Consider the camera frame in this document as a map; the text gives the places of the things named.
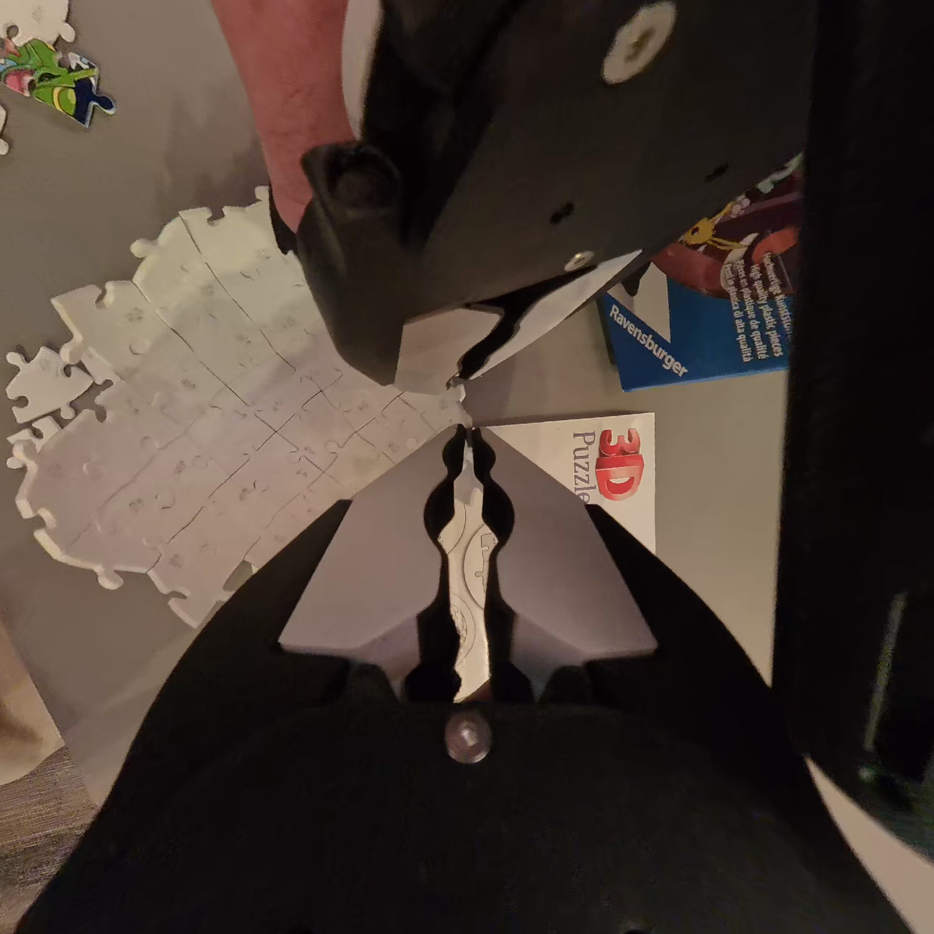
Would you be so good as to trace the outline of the blue puzzle box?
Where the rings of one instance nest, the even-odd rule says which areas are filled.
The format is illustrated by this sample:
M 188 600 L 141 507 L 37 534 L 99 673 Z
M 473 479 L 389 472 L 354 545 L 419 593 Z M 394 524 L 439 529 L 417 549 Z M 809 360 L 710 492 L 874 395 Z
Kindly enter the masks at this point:
M 803 186 L 799 153 L 597 297 L 624 391 L 788 367 Z

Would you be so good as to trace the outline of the dark blurred object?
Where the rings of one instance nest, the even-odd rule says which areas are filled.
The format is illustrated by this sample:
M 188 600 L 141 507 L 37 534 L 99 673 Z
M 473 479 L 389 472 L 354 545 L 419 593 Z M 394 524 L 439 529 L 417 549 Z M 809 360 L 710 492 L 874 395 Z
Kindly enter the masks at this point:
M 772 688 L 932 862 L 933 3 L 820 2 Z

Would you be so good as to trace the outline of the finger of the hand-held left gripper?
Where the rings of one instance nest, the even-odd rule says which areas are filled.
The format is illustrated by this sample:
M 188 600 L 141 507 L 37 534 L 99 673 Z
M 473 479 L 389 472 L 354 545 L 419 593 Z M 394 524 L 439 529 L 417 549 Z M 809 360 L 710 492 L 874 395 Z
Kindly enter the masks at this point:
M 489 310 L 501 313 L 489 335 L 462 357 L 457 372 L 469 381 L 498 366 L 587 305 L 598 293 L 635 270 L 643 251 L 598 262 L 593 251 L 579 251 L 560 275 L 497 297 Z
M 408 321 L 398 360 L 398 387 L 446 388 L 454 378 L 479 377 L 515 335 L 502 308 L 478 305 L 432 312 Z

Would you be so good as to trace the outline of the green colourful puzzle piece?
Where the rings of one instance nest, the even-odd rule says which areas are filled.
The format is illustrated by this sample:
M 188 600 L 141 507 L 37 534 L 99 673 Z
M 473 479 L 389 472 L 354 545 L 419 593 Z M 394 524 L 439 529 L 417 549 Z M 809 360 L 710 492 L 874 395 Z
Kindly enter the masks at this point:
M 2 36 L 2 86 L 37 101 L 89 128 L 94 115 L 116 112 L 111 97 L 99 89 L 98 65 L 78 53 L 64 53 L 31 38 L 18 43 Z

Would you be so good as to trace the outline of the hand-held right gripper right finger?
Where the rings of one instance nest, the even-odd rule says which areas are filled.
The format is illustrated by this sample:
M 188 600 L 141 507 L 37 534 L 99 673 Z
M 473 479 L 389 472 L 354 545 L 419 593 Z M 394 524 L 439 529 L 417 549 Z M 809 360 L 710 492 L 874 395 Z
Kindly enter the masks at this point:
M 486 557 L 489 684 L 541 697 L 560 669 L 643 659 L 658 642 L 585 505 L 490 430 L 473 429 Z

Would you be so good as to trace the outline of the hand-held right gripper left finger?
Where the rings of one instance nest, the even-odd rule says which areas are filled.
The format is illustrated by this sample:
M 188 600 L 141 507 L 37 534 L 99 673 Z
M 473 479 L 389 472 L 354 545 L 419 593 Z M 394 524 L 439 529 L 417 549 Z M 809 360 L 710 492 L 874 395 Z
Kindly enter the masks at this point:
M 449 557 L 466 529 L 455 484 L 467 431 L 431 439 L 357 493 L 279 637 L 284 651 L 385 673 L 410 700 L 452 700 L 461 633 Z

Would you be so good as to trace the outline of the partly built puzzle ball shell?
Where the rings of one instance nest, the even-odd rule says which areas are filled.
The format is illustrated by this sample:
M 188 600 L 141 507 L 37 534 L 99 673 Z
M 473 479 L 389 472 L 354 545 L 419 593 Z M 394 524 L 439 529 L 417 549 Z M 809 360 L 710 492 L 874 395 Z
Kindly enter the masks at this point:
M 258 188 L 181 211 L 129 280 L 52 300 L 61 348 L 6 354 L 19 515 L 108 590 L 146 575 L 201 626 L 252 571 L 457 417 L 339 358 Z

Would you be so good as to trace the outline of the white instruction leaflet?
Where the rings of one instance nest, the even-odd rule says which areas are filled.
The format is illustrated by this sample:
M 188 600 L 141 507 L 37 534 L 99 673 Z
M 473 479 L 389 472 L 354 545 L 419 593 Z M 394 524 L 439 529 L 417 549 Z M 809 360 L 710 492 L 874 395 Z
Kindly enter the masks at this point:
M 597 505 L 650 553 L 657 551 L 656 420 L 651 413 L 603 414 L 491 425 L 490 430 L 585 505 Z M 486 557 L 495 537 L 483 524 L 483 490 L 466 453 L 455 485 L 466 529 L 449 557 L 450 608 L 461 633 L 458 702 L 488 689 Z

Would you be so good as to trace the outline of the person's left hand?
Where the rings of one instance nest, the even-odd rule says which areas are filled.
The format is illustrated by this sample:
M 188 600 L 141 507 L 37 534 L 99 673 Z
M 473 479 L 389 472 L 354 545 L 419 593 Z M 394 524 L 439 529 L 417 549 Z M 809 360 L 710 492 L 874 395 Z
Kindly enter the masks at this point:
M 346 1 L 213 1 L 259 134 L 276 210 L 296 232 L 313 197 L 302 166 L 354 138 L 344 105 Z

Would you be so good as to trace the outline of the white plastic mat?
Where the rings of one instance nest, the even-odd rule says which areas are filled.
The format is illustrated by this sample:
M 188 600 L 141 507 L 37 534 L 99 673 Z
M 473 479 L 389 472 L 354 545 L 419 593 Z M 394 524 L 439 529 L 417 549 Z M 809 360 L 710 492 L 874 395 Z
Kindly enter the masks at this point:
M 849 846 L 915 933 L 933 933 L 933 865 L 862 811 L 810 759 L 812 779 Z

